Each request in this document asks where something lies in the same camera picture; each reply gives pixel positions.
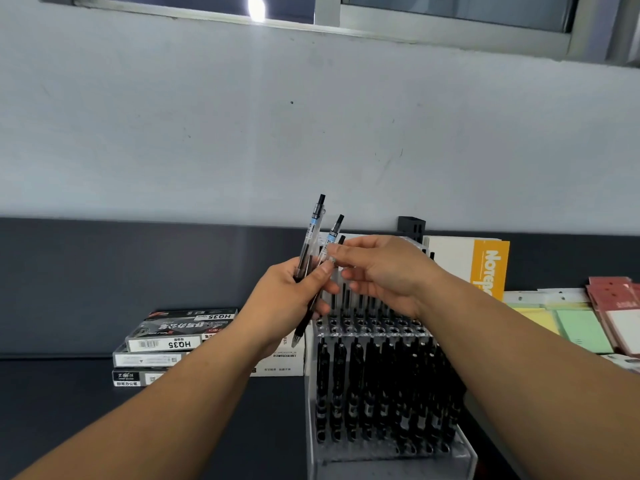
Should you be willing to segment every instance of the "right hand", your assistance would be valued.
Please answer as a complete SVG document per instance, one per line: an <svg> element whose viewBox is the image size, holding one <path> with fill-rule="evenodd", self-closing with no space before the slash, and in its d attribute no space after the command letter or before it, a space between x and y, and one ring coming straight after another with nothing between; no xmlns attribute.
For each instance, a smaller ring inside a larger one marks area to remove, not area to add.
<svg viewBox="0 0 640 480"><path fill-rule="evenodd" d="M420 290L440 268L404 239L391 235L364 235L331 244L329 256L343 266L342 277L351 280L356 293L378 298L395 311L419 319Z"/></svg>

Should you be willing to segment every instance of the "yellow sticky note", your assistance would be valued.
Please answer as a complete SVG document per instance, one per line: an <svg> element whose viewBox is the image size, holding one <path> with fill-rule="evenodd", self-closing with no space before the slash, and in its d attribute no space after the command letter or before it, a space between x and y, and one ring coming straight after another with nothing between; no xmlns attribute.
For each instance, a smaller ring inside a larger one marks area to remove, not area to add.
<svg viewBox="0 0 640 480"><path fill-rule="evenodd" d="M560 335L556 321L551 313L544 308L514 308L518 313L526 316L532 322L542 325L547 330L551 330L556 335Z"/></svg>

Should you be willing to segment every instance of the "barcode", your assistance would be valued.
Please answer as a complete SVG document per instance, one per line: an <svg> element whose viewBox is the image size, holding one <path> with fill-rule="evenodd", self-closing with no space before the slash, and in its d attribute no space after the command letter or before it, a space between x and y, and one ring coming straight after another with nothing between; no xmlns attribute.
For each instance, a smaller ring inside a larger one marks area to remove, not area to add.
<svg viewBox="0 0 640 480"><path fill-rule="evenodd" d="M143 349L154 349L160 346L160 340L139 340L138 344Z"/></svg>

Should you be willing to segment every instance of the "desk surface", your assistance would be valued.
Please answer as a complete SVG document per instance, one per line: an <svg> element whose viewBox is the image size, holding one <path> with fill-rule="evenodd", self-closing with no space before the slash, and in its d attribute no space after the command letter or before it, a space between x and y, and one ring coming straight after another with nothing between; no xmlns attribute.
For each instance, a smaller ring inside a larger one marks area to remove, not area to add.
<svg viewBox="0 0 640 480"><path fill-rule="evenodd" d="M139 391L113 387L112 365L107 359L0 360L0 480ZM306 478L304 405L302 377L249 379L202 478Z"/></svg>

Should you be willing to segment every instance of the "white wall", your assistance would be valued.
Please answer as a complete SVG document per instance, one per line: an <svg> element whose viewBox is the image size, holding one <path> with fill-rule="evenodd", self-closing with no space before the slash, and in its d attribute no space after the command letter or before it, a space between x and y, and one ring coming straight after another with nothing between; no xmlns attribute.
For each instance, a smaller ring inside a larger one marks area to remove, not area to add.
<svg viewBox="0 0 640 480"><path fill-rule="evenodd" d="M639 109L637 70L0 0L4 216L638 233Z"/></svg>

